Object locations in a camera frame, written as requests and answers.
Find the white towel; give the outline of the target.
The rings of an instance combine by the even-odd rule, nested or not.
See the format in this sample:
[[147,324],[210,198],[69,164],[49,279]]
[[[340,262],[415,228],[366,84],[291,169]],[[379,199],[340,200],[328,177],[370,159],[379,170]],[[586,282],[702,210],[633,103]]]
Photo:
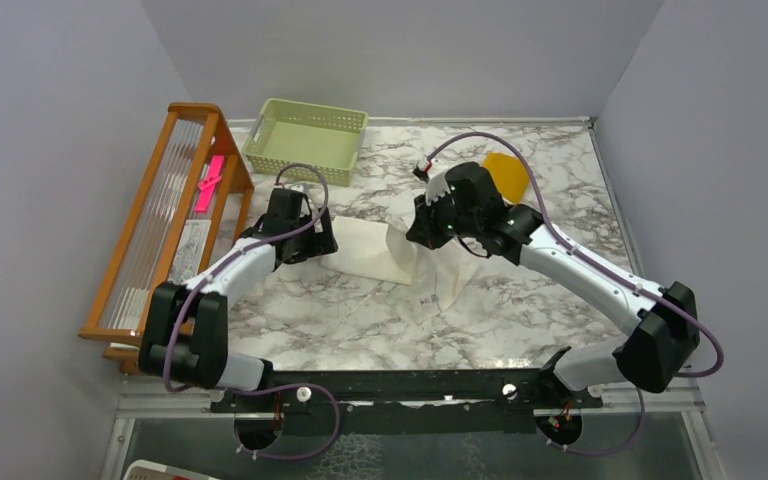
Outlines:
[[329,270],[382,281],[398,315],[420,322],[445,312],[473,278],[478,265],[462,248],[448,243],[428,250],[406,239],[405,224],[336,216],[331,221],[335,253],[321,258]]

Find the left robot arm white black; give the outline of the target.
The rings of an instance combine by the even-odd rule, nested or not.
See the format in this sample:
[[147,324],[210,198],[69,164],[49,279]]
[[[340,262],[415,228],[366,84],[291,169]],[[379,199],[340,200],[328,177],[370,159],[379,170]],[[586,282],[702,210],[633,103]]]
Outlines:
[[269,361],[229,349],[230,309],[282,265],[333,254],[338,244],[326,205],[307,194],[272,190],[266,212],[216,263],[184,283],[153,291],[138,353],[141,372],[178,392],[189,387],[233,389],[258,411],[273,401]]

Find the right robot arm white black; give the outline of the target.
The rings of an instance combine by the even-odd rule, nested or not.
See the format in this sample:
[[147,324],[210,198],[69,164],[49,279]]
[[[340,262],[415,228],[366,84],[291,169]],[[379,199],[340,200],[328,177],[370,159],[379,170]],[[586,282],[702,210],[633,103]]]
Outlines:
[[539,398],[560,407],[590,386],[628,381],[650,393],[666,390],[697,348],[700,332],[686,321],[694,293],[637,277],[551,227],[536,209],[505,202],[489,171],[475,162],[435,176],[413,200],[408,241],[429,250],[451,240],[477,241],[488,256],[536,271],[605,315],[618,341],[566,347],[541,368]]

